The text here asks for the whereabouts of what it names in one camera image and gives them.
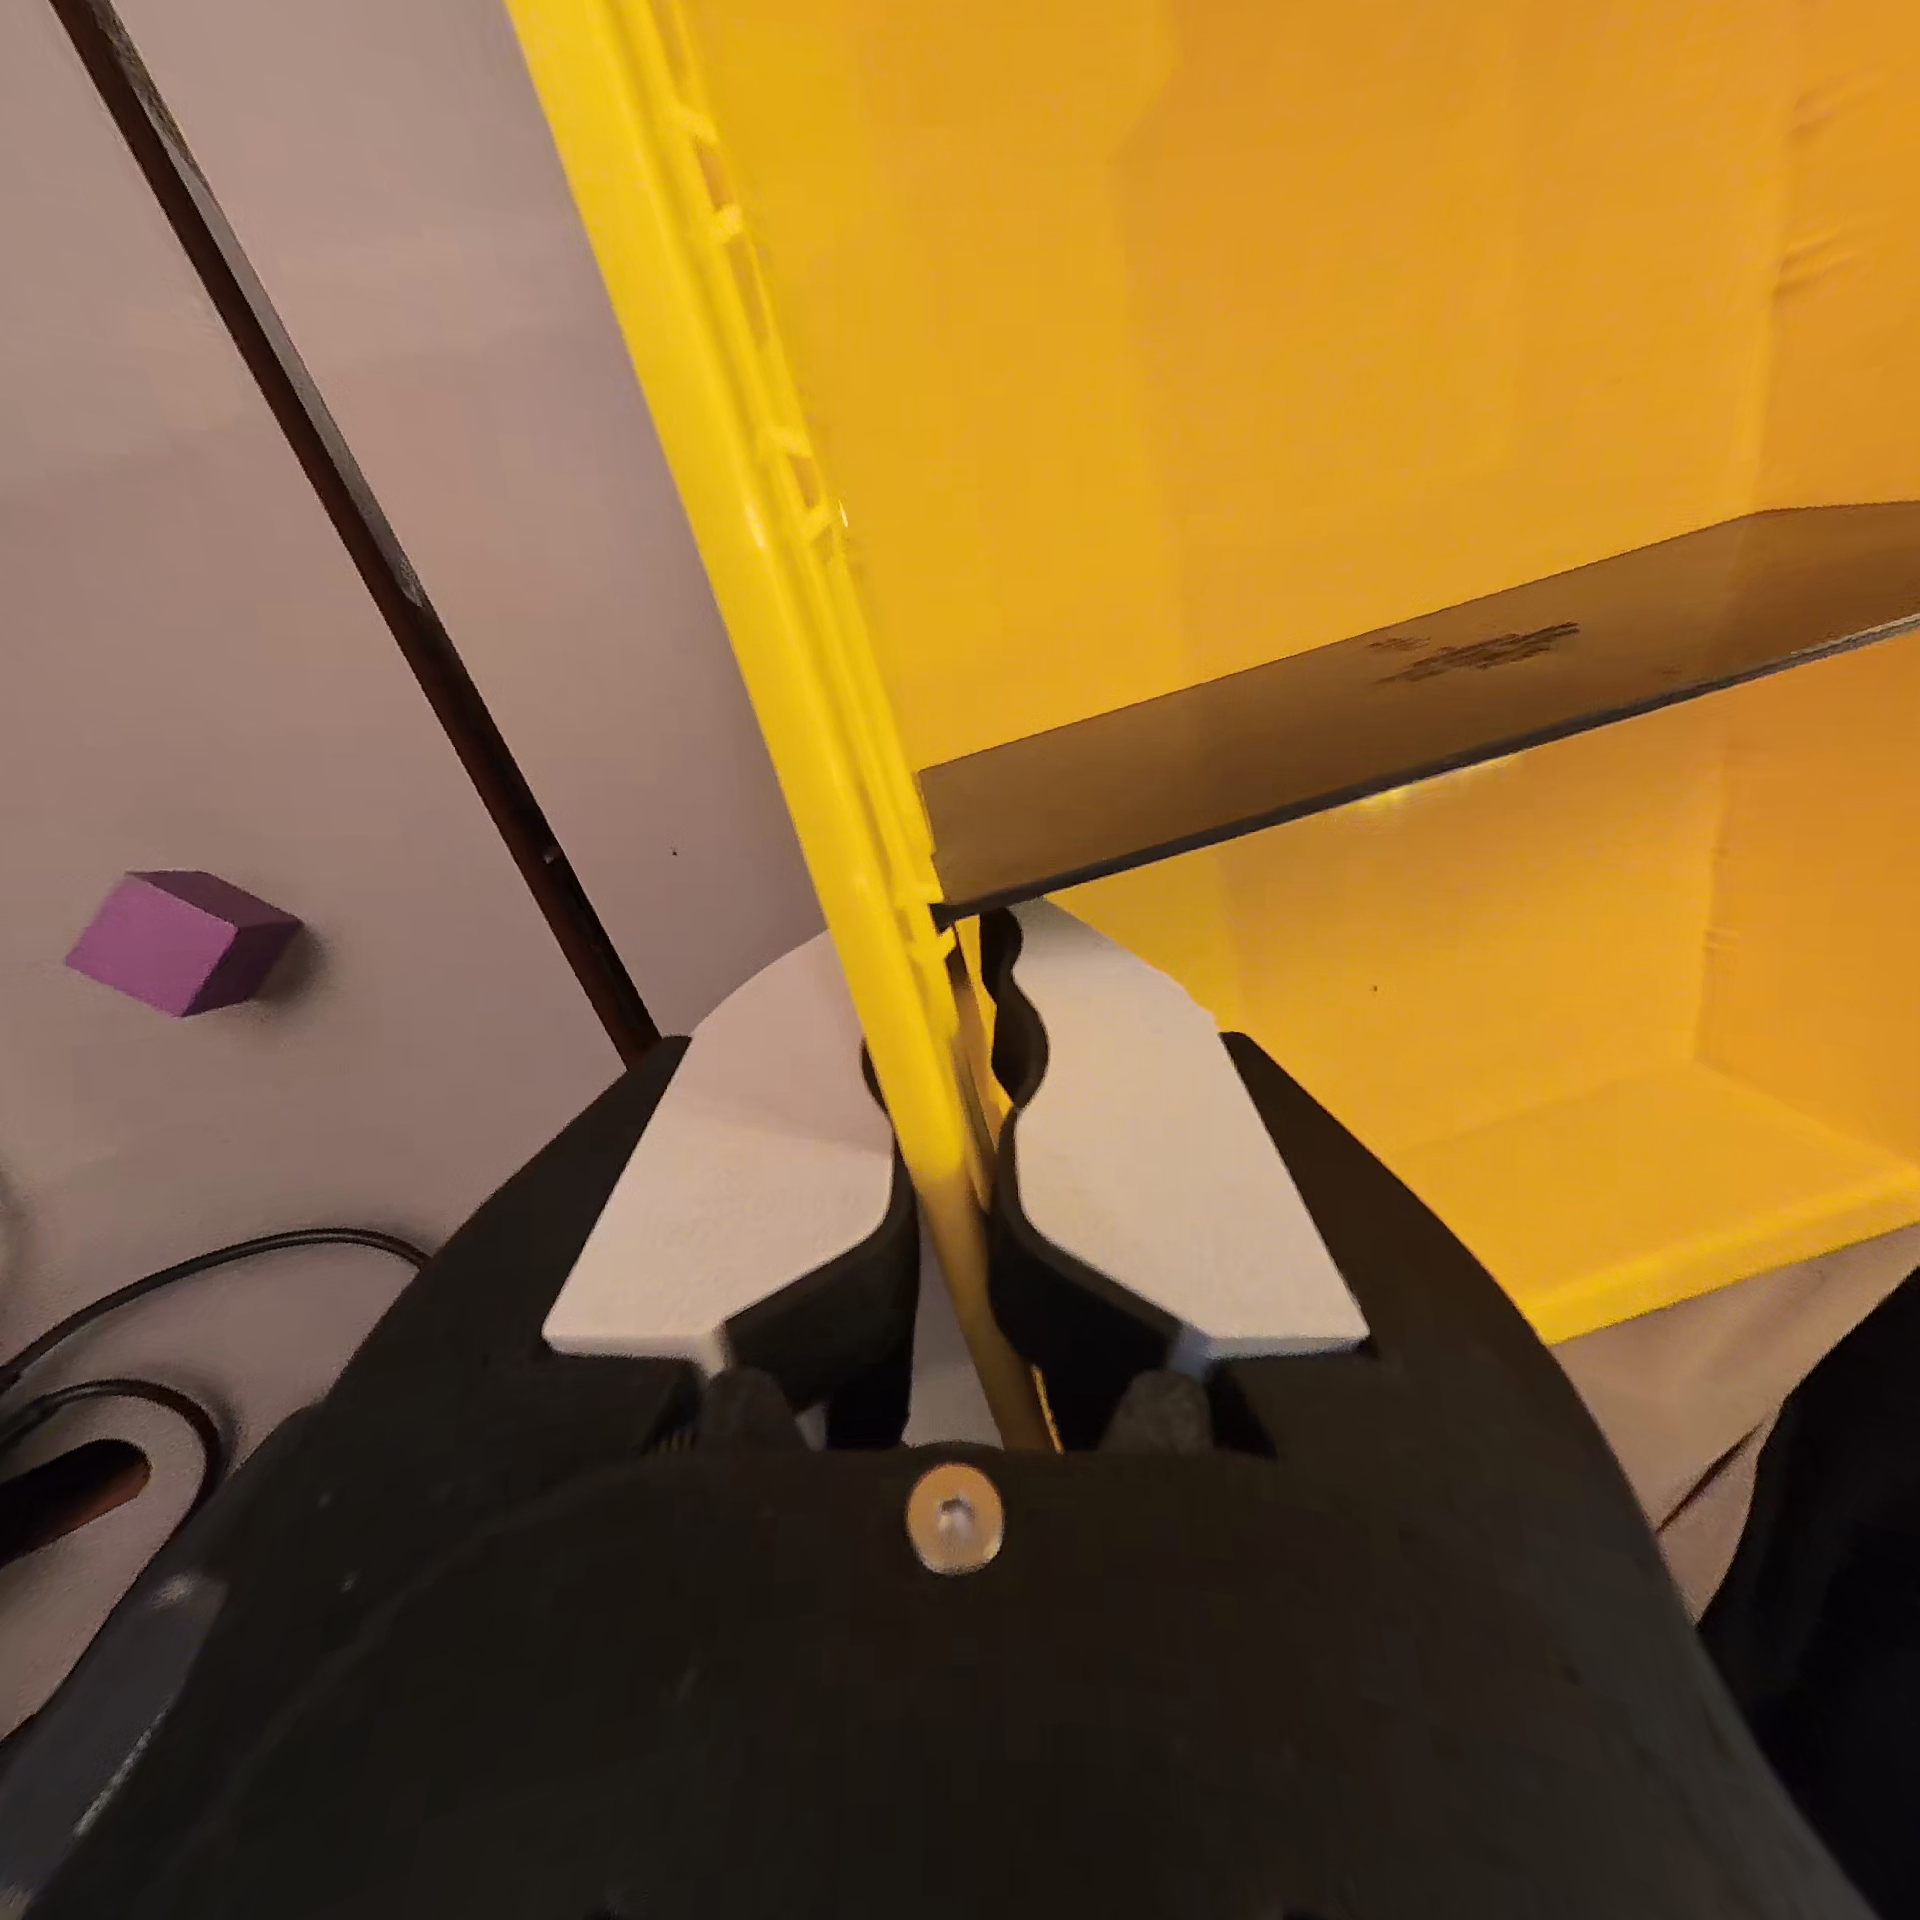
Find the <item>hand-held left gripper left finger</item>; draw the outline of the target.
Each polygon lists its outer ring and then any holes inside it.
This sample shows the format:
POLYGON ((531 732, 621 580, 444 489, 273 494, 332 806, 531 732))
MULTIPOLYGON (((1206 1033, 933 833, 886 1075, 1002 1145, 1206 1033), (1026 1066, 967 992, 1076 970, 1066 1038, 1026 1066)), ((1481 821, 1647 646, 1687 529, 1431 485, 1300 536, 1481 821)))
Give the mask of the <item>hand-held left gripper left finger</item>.
POLYGON ((574 1357, 759 1371, 834 1450, 905 1436, 922 1212, 830 936, 690 1033, 543 1320, 574 1357))

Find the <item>purple block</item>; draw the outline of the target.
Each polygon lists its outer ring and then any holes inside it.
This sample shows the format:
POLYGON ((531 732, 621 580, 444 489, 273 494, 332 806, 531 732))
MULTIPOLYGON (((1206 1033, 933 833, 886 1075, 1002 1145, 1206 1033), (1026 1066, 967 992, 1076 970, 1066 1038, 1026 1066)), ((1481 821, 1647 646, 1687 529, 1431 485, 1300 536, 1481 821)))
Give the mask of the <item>purple block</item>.
POLYGON ((255 1001, 305 922, 205 870, 129 870, 65 966, 172 1020, 255 1001))

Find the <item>person's black jacket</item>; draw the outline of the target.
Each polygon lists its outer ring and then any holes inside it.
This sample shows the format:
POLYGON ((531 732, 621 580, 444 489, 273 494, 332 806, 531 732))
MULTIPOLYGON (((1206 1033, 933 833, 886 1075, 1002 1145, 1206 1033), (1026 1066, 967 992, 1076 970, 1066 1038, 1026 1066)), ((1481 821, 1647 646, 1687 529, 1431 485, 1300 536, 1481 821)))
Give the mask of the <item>person's black jacket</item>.
POLYGON ((1918 1280, 1789 1395, 1700 1638, 1875 1914, 1918 1915, 1918 1280))

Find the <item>black bin divider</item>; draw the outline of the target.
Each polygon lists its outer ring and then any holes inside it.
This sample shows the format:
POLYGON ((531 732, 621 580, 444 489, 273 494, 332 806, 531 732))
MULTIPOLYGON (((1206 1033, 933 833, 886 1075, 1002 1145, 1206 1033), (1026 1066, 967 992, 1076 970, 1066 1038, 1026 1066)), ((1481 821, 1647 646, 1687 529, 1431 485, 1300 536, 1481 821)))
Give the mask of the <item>black bin divider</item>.
POLYGON ((926 768, 939 929, 1901 637, 1915 501, 1755 513, 926 768))

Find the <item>yellow storage bin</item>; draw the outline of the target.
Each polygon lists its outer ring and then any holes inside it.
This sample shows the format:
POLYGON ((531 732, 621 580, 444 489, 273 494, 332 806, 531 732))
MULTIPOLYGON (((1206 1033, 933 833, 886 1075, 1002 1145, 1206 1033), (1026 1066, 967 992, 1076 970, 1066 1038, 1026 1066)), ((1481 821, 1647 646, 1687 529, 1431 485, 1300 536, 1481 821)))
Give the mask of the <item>yellow storage bin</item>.
MULTIPOLYGON (((1915 4, 509 4, 1002 1430, 930 765, 1915 501, 1915 4)), ((1585 1336, 1915 1224, 1915 630, 1049 897, 1585 1336)))

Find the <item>person's beige trousers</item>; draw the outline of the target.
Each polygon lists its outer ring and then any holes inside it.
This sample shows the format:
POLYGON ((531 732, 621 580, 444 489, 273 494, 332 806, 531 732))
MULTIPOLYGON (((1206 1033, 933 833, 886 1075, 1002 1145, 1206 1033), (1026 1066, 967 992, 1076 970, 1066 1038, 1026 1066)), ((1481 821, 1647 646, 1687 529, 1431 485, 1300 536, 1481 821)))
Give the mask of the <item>person's beige trousers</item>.
POLYGON ((1903 1227, 1551 1347, 1691 1620, 1734 1563, 1789 1395, 1915 1261, 1918 1230, 1903 1227))

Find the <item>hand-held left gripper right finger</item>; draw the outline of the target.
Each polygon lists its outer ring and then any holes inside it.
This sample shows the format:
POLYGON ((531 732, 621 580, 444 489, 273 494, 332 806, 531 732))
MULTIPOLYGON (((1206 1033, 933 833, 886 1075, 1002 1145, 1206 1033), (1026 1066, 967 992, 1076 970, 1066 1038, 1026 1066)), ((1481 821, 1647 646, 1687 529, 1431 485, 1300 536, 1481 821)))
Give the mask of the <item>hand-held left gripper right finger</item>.
POLYGON ((1062 1450, 1139 1378, 1210 1392, 1371 1330, 1229 1049, 1189 989, 1057 902, 981 922, 993 1077, 990 1302, 1062 1450))

